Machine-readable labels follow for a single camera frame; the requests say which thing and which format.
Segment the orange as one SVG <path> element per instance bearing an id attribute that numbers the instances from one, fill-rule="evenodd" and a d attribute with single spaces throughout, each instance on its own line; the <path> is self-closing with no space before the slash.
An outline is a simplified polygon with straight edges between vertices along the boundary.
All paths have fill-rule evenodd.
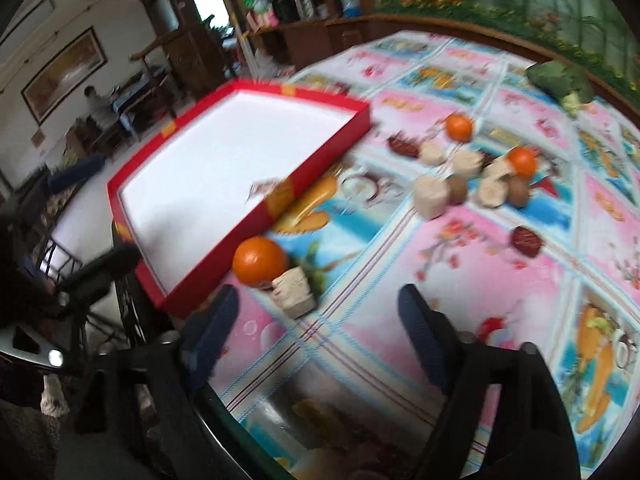
<path id="1" fill-rule="evenodd" d="M 506 153 L 506 159 L 514 172 L 527 180 L 532 180 L 537 171 L 536 152 L 529 146 L 514 146 Z"/>
<path id="2" fill-rule="evenodd" d="M 236 248 L 231 269 L 246 286 L 270 288 L 272 281 L 288 270 L 288 255 L 270 238 L 255 236 Z"/>
<path id="3" fill-rule="evenodd" d="M 474 122 L 469 116 L 452 113 L 445 119 L 447 136 L 454 142 L 469 143 L 473 136 Z"/>

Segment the dark red date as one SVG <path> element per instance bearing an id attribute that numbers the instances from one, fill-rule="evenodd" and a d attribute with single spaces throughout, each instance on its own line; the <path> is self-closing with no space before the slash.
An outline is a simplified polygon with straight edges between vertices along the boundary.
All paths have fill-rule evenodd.
<path id="1" fill-rule="evenodd" d="M 412 159 L 418 159 L 420 156 L 421 143 L 408 138 L 402 132 L 389 136 L 386 143 L 388 148 L 399 156 Z"/>
<path id="2" fill-rule="evenodd" d="M 528 258 L 536 258 L 544 242 L 534 231 L 525 226 L 517 226 L 510 235 L 510 245 Z"/>

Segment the large beige cake block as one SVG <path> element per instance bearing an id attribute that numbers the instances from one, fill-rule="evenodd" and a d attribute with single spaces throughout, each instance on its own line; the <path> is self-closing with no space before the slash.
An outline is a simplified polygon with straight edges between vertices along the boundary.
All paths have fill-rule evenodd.
<path id="1" fill-rule="evenodd" d="M 413 183 L 413 207 L 428 221 L 441 216 L 448 205 L 449 188 L 441 178 L 424 174 Z"/>

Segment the brown kiwi fruit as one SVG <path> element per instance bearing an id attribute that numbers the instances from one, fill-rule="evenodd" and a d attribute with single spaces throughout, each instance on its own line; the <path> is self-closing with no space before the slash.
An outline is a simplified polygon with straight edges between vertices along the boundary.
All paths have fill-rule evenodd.
<path id="1" fill-rule="evenodd" d="M 513 207 L 522 209 L 524 208 L 530 199 L 529 180 L 514 174 L 510 177 L 508 183 L 508 194 L 506 194 L 506 201 Z"/>
<path id="2" fill-rule="evenodd" d="M 458 174 L 450 174 L 446 179 L 450 205 L 461 205 L 468 198 L 468 181 Z"/>

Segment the beige cake piece small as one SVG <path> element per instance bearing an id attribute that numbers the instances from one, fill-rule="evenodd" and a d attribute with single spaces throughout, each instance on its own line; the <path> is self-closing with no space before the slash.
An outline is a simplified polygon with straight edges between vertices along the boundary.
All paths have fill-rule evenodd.
<path id="1" fill-rule="evenodd" d="M 429 167 L 437 167 L 446 162 L 446 153 L 442 147 L 433 140 L 425 140 L 420 144 L 419 159 L 422 164 Z"/>

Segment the beige cake piece sliced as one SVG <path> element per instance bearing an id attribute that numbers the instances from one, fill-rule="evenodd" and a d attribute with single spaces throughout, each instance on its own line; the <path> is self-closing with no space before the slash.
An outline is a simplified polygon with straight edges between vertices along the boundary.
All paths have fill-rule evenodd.
<path id="1" fill-rule="evenodd" d="M 509 191 L 509 182 L 515 170 L 506 156 L 500 156 L 491 162 L 480 175 L 477 185 L 477 201 L 485 208 L 500 207 Z"/>

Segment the seated person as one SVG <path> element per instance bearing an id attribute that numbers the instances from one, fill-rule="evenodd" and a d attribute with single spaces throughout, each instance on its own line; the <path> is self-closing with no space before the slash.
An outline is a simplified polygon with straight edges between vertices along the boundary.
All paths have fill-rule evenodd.
<path id="1" fill-rule="evenodd" d="M 89 116 L 101 130 L 108 130 L 118 123 L 110 100 L 96 92 L 96 88 L 87 86 L 84 95 L 88 101 Z"/>

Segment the framed landscape painting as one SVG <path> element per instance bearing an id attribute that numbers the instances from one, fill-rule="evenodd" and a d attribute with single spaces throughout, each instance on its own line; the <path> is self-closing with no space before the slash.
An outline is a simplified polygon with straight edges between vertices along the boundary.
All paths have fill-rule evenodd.
<path id="1" fill-rule="evenodd" d="M 84 81 L 107 63 L 93 27 L 87 28 L 32 77 L 22 98 L 38 125 Z"/>

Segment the dining table blue cloth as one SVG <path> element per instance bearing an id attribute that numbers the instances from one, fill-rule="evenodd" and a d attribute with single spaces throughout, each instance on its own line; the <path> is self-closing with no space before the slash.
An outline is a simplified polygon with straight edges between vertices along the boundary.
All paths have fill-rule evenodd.
<path id="1" fill-rule="evenodd" d="M 172 111 L 174 96 L 168 89 L 170 83 L 168 70 L 142 74 L 113 100 L 112 107 L 119 121 L 136 140 Z"/>

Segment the red tray white inside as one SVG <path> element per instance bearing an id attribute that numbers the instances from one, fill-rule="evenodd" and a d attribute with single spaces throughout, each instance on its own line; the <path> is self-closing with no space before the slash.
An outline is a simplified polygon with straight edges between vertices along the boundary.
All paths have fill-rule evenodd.
<path id="1" fill-rule="evenodd" d="M 160 130 L 106 186 L 154 306 L 189 316 L 239 244 L 272 226 L 370 127 L 363 99 L 235 79 Z"/>

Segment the wooden chair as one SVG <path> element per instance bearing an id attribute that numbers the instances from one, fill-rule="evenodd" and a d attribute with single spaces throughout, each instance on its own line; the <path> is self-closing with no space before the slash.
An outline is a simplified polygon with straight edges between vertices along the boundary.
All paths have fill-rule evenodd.
<path id="1" fill-rule="evenodd" d="M 166 32 L 129 59 L 142 64 L 171 118 L 185 98 L 197 101 L 227 81 L 221 43 L 208 21 Z"/>

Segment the colourful fruit print tablecloth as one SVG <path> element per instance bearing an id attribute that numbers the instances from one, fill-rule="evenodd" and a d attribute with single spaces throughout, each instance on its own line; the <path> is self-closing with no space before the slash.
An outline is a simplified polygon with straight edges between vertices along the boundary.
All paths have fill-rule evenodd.
<path id="1" fill-rule="evenodd" d="M 210 381 L 280 478 L 412 473 L 444 399 L 400 322 L 405 284 L 484 344 L 536 344 L 584 477 L 622 440 L 639 411 L 639 129 L 599 98 L 571 118 L 529 84 L 528 66 L 403 30 L 294 75 L 298 86 L 368 100 L 373 126 L 271 232 L 306 272 L 317 307 L 292 320 L 266 292 L 241 287 Z M 469 143 L 447 136 L 452 113 L 474 122 Z M 446 162 L 395 154 L 386 140 L 398 132 L 437 142 Z M 481 152 L 484 170 L 519 145 L 538 164 L 524 208 L 480 206 L 479 175 L 441 216 L 414 209 L 416 178 L 446 182 L 455 152 Z M 510 245 L 517 226 L 544 242 L 536 258 Z"/>

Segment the green leafy vegetable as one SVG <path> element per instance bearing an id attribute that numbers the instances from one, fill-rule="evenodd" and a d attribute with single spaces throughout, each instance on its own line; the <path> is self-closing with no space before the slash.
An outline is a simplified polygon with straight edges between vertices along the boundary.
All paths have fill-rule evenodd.
<path id="1" fill-rule="evenodd" d="M 575 65 L 560 61 L 536 63 L 525 70 L 530 84 L 551 96 L 571 118 L 592 102 L 593 88 L 586 75 Z"/>

